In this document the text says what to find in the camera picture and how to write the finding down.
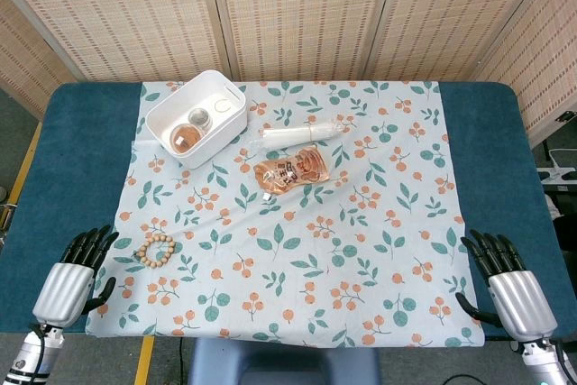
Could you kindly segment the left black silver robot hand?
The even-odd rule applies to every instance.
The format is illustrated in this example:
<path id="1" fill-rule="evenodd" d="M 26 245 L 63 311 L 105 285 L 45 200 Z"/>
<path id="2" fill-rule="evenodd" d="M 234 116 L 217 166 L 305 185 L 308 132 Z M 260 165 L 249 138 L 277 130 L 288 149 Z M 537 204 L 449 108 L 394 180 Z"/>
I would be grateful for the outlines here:
<path id="1" fill-rule="evenodd" d="M 116 287 L 110 277 L 92 297 L 104 259 L 119 236 L 110 225 L 76 235 L 67 245 L 43 283 L 32 310 L 42 329 L 65 329 L 81 316 L 103 306 Z"/>

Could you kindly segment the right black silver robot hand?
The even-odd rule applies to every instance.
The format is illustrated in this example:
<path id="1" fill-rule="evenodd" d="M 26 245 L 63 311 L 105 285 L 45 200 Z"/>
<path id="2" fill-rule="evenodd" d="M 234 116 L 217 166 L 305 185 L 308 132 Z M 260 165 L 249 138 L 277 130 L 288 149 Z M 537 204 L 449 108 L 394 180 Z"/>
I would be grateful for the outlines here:
<path id="1" fill-rule="evenodd" d="M 461 242 L 474 259 L 495 311 L 481 311 L 462 293 L 455 295 L 473 319 L 504 329 L 519 343 L 551 337 L 558 324 L 535 274 L 526 268 L 517 248 L 501 234 L 472 230 Z"/>

